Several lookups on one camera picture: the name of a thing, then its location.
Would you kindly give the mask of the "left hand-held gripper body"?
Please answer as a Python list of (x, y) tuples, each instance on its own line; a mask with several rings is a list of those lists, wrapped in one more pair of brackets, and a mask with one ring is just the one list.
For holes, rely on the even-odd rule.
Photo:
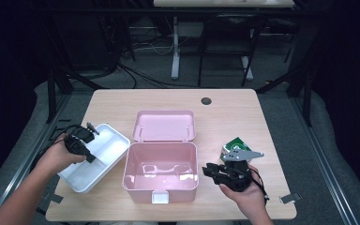
[(65, 146), (67, 150), (75, 155), (84, 155), (91, 153), (86, 147), (88, 143), (95, 139), (95, 136), (99, 134), (97, 129), (87, 122), (86, 126), (71, 125), (65, 129), (67, 136), (65, 137)]

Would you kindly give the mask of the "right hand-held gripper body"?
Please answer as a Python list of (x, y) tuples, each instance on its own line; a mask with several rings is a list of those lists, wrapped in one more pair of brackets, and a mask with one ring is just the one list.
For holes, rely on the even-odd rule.
[[(263, 153), (253, 151), (240, 151), (239, 155), (241, 157), (250, 159), (263, 157)], [(218, 173), (217, 178), (220, 184), (224, 184), (236, 192), (244, 191), (250, 186), (251, 183), (256, 184), (260, 190), (263, 190), (263, 185), (261, 185), (255, 178), (252, 177), (249, 162), (246, 160), (227, 160), (223, 165), (227, 167), (227, 171)]]

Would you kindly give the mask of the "white divided tray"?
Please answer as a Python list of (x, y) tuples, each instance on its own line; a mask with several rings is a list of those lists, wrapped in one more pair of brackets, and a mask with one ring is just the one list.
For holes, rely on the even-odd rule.
[(75, 192), (86, 193), (126, 154), (130, 140), (108, 124), (95, 127), (99, 132), (86, 147), (96, 159), (71, 164), (58, 175)]

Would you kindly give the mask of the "green and white packet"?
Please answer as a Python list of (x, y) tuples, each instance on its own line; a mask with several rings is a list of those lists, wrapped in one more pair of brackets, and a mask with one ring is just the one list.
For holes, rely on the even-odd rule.
[(250, 151), (250, 148), (239, 137), (236, 137), (222, 146), (220, 159), (223, 162), (227, 160), (230, 161), (246, 160), (247, 162), (250, 162), (251, 161), (250, 158), (241, 157), (239, 155), (240, 151)]

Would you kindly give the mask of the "pink storage box with lid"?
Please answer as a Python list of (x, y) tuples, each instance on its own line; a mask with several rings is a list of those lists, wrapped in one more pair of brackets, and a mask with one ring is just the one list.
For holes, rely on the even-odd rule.
[(199, 185), (194, 113), (137, 113), (127, 151), (123, 187), (136, 203), (189, 203)]

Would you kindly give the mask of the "person's left hand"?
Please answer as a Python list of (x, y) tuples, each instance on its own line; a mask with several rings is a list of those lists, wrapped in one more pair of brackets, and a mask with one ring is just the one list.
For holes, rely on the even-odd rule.
[(60, 173), (70, 164), (84, 162), (86, 156), (70, 153), (65, 146), (67, 134), (61, 134), (46, 150), (37, 163), (36, 169), (49, 175)]

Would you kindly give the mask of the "person's right hand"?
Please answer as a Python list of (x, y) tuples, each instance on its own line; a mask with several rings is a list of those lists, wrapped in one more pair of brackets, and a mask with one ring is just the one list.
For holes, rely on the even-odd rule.
[(246, 215), (246, 212), (251, 211), (266, 211), (263, 192), (256, 184), (251, 184), (243, 192), (232, 191), (223, 184), (219, 185), (219, 188), (225, 196), (237, 204), (238, 208), (244, 215)]

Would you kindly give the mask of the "grey metal table clip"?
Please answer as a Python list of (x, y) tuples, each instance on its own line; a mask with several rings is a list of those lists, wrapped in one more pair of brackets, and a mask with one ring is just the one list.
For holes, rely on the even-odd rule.
[(63, 200), (63, 197), (51, 192), (46, 192), (42, 199), (48, 202), (60, 203)]
[(283, 203), (283, 204), (286, 204), (286, 203), (295, 203), (299, 200), (302, 199), (302, 196), (298, 193), (290, 193), (288, 195), (285, 195), (285, 196), (280, 196), (279, 197), (279, 200)]

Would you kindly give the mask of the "black metal stand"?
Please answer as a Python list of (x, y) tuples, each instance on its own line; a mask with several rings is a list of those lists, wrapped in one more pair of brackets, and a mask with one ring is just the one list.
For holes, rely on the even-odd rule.
[(73, 78), (94, 90), (102, 89), (102, 86), (86, 79), (84, 76), (74, 71), (73, 69), (67, 69), (62, 67), (52, 68), (51, 71), (48, 73), (47, 80), (49, 105), (49, 113), (47, 118), (48, 123), (51, 123), (51, 121), (57, 114), (55, 88), (58, 87), (64, 95), (71, 95), (74, 91), (74, 87), (69, 81), (70, 78)]
[(282, 76), (274, 79), (268, 84), (264, 85), (261, 88), (258, 88), (256, 92), (258, 94), (266, 93), (267, 91), (277, 87), (281, 83), (290, 80), (291, 84), (287, 89), (287, 95), (289, 98), (297, 98), (301, 91), (303, 93), (303, 105), (302, 105), (302, 117), (306, 124), (311, 127), (310, 121), (310, 106), (311, 106), (311, 96), (312, 96), (312, 81), (313, 76), (306, 68), (296, 68), (288, 71)]

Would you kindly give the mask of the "white desk leg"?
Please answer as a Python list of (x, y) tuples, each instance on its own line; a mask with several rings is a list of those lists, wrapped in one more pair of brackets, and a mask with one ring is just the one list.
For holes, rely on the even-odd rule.
[(178, 21), (177, 18), (173, 18), (172, 24), (172, 40), (173, 40), (173, 56), (172, 56), (172, 79), (177, 80), (179, 78), (180, 68), (180, 51), (179, 51), (179, 37), (178, 37)]
[(244, 72), (246, 74), (246, 80), (251, 82), (254, 80), (253, 73), (251, 71), (251, 62), (253, 59), (253, 52), (251, 50), (251, 38), (253, 37), (254, 30), (251, 29), (248, 31), (246, 47), (244, 49), (245, 55), (241, 57)]

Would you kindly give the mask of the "black horizontal metal bar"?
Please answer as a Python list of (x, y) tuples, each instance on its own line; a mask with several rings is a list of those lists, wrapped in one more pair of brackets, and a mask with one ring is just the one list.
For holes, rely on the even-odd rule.
[(279, 17), (315, 17), (326, 14), (326, 11), (290, 11), (279, 9), (234, 9), (234, 8), (92, 8), (92, 9), (60, 9), (35, 8), (34, 12), (44, 14), (108, 14), (108, 15), (144, 15), (144, 16), (211, 16), (216, 14), (257, 14)]

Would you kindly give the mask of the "black chair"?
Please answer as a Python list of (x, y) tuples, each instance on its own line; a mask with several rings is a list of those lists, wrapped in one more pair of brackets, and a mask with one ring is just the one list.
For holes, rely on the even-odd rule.
[[(199, 46), (198, 85), (202, 84), (203, 59), (205, 56), (214, 55), (226, 58), (232, 55), (241, 60), (241, 57), (245, 55), (244, 49), (246, 47), (248, 31), (253, 29), (251, 50), (254, 57), (261, 31), (266, 24), (267, 19), (262, 15), (256, 14), (218, 14), (205, 21)], [(242, 70), (244, 73), (242, 86), (244, 86), (247, 80), (243, 64)]]

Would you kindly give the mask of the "grey metal floor rail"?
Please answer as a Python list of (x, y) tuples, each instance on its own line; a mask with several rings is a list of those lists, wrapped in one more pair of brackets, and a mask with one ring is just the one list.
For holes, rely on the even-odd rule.
[(321, 143), (319, 142), (314, 130), (305, 121), (302, 114), (302, 105), (297, 98), (291, 98), (291, 104), (303, 130), (306, 132), (308, 140), (312, 146), (312, 152), (314, 158), (318, 164), (318, 168), (322, 174), (324, 183), (326, 184), (329, 193), (332, 197), (334, 204), (339, 212), (339, 215), (344, 225), (360, 225), (350, 204), (344, 194), (342, 187), (340, 186), (329, 161), (323, 151)]
[(0, 206), (27, 177), (36, 155), (58, 134), (58, 129), (80, 121), (83, 107), (81, 113), (72, 114), (70, 106), (73, 100), (74, 96), (60, 96), (56, 114), (51, 122), (47, 122), (48, 100), (43, 96), (37, 97), (37, 105), (29, 121), (0, 169)]

